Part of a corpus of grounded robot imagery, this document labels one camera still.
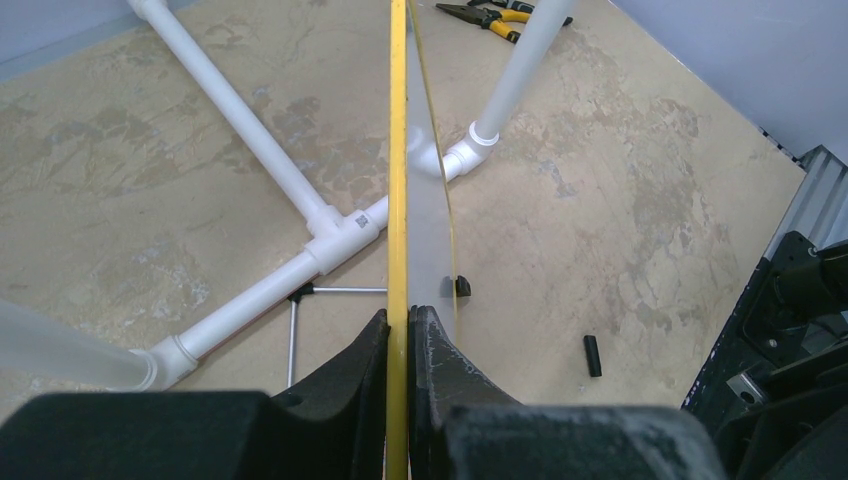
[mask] black machine part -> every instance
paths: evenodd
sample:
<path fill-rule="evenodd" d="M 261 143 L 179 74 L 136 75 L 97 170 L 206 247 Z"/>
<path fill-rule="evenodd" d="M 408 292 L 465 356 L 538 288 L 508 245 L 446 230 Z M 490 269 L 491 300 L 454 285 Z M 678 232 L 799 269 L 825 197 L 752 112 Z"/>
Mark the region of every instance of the black machine part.
<path fill-rule="evenodd" d="M 723 478 L 690 415 L 653 407 L 524 406 L 410 312 L 412 478 Z M 380 479 L 388 326 L 281 394 L 97 393 L 39 397 L 0 428 L 10 479 Z"/>
<path fill-rule="evenodd" d="M 822 315 L 848 309 L 846 273 L 848 243 L 816 251 L 788 232 L 739 297 L 682 406 L 732 478 L 848 478 L 833 444 L 848 438 L 848 339 L 801 348 Z"/>

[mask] stained floor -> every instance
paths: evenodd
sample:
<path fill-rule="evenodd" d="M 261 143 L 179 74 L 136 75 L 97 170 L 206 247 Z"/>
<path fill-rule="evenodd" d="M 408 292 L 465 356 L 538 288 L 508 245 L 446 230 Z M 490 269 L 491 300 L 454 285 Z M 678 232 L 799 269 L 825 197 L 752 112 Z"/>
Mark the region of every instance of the stained floor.
<path fill-rule="evenodd" d="M 512 45 L 419 3 L 444 144 Z M 385 2 L 203 0 L 179 17 L 343 213 L 386 192 Z M 802 172 L 624 14 L 582 0 L 495 153 L 451 184 L 460 347 L 533 403 L 679 405 Z M 0 85 L 0 296 L 99 338 L 154 345 L 308 240 L 297 212 L 147 27 Z M 384 285 L 384 238 L 326 285 Z M 297 374 L 379 297 L 301 309 Z M 588 377 L 582 336 L 604 376 Z M 288 306 L 180 389 L 285 385 Z M 0 373 L 0 417 L 80 388 Z"/>

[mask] thin metal rod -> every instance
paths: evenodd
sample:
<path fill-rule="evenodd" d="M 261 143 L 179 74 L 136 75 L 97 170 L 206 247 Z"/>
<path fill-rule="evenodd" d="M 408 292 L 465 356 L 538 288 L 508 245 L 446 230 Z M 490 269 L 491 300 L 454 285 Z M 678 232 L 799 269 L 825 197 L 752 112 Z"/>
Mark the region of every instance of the thin metal rod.
<path fill-rule="evenodd" d="M 384 287 L 315 287 L 314 293 L 386 293 Z"/>
<path fill-rule="evenodd" d="M 297 327 L 297 304 L 298 302 L 292 301 L 292 317 L 289 324 L 289 366 L 286 388 L 290 388 L 294 383 L 294 344 L 297 339 L 295 332 Z"/>

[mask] yellow metal bar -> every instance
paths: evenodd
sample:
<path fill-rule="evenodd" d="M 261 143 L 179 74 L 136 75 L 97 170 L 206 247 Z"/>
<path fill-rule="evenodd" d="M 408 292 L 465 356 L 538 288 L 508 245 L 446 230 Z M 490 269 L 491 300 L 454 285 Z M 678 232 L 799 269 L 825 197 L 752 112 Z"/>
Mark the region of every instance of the yellow metal bar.
<path fill-rule="evenodd" d="M 386 479 L 407 478 L 406 412 L 406 0 L 391 0 L 389 21 L 389 278 L 386 375 Z"/>

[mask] plastic tube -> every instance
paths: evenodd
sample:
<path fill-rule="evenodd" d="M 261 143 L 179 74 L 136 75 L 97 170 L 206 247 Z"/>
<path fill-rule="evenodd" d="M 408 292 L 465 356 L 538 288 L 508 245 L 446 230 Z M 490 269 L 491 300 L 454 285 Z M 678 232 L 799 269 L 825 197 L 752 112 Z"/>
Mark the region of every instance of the plastic tube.
<path fill-rule="evenodd" d="M 309 253 L 300 253 L 179 335 L 181 347 L 195 360 L 200 360 L 317 275 L 315 258 Z"/>
<path fill-rule="evenodd" d="M 121 390 L 143 390 L 155 374 L 138 354 L 0 300 L 0 367 Z"/>
<path fill-rule="evenodd" d="M 536 6 L 512 50 L 494 94 L 476 122 L 475 133 L 480 138 L 497 138 L 573 6 L 574 0 L 542 0 Z"/>
<path fill-rule="evenodd" d="M 324 215 L 327 204 L 168 10 L 168 6 L 160 0 L 131 0 L 129 3 L 162 37 L 307 222 Z"/>

